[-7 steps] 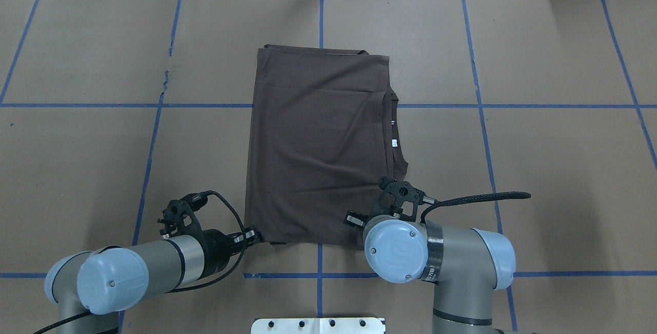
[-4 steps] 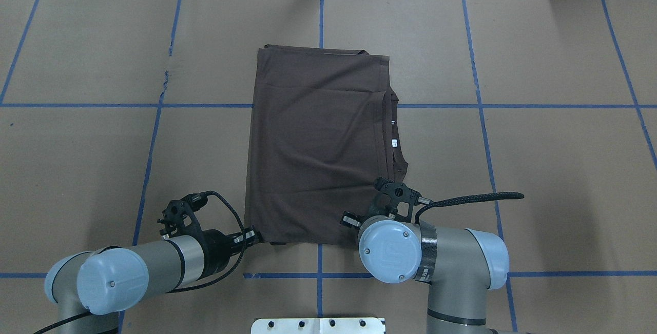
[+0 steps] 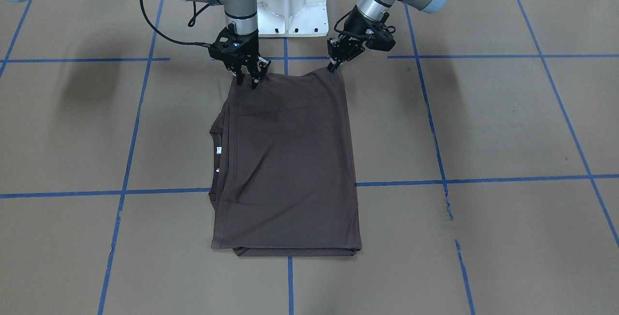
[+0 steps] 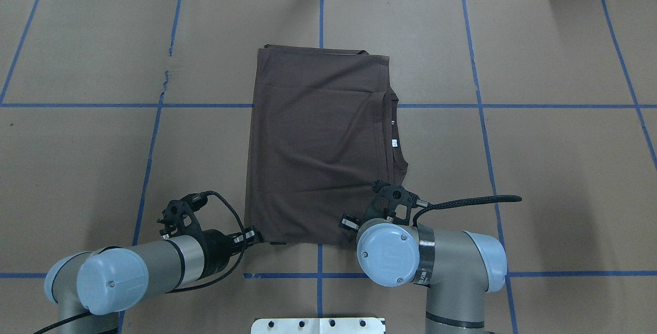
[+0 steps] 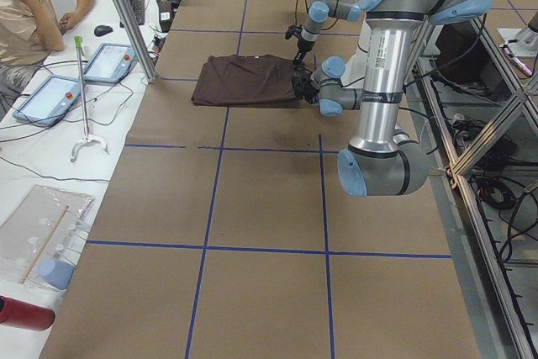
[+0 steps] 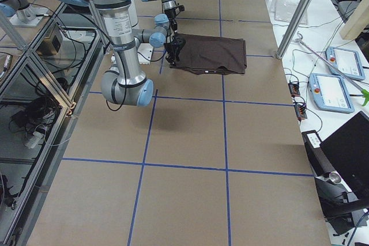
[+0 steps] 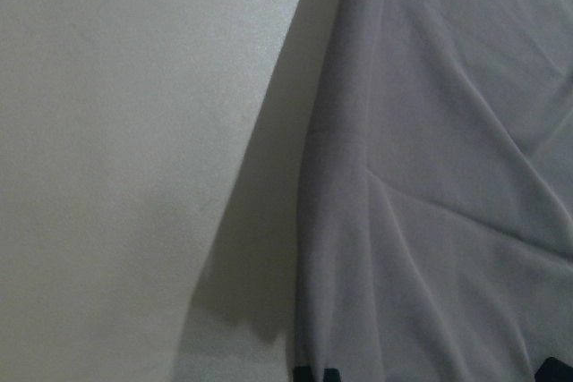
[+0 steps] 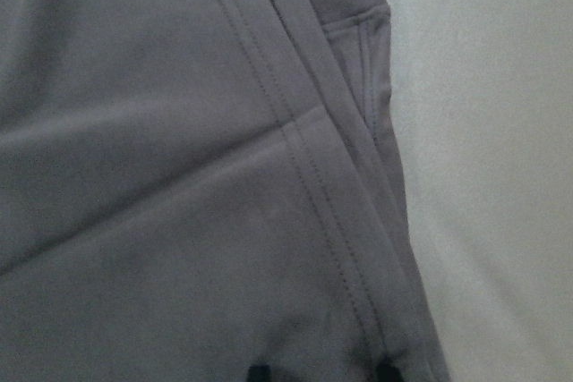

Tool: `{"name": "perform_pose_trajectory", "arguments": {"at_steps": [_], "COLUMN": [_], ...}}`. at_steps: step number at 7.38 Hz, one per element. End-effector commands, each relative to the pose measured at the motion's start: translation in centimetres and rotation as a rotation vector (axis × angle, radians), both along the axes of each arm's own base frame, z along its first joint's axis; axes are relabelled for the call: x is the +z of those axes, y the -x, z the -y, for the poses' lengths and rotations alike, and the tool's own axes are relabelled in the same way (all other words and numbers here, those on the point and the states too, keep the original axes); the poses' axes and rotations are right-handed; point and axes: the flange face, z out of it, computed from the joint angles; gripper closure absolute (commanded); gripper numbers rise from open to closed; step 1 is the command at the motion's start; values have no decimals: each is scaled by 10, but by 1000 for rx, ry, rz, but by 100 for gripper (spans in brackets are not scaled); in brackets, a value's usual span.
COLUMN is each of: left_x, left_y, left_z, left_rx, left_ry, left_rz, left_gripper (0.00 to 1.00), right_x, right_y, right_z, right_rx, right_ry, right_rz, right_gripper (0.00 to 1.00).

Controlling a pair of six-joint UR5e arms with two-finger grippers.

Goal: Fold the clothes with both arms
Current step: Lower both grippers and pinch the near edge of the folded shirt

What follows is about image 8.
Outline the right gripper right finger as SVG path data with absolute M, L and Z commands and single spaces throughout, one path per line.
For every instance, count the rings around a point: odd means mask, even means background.
M 381 361 L 375 368 L 377 382 L 404 382 L 400 370 L 390 361 Z

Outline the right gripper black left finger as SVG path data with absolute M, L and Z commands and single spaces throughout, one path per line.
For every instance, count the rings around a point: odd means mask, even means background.
M 246 382 L 271 382 L 271 368 L 266 364 L 256 364 L 249 367 Z

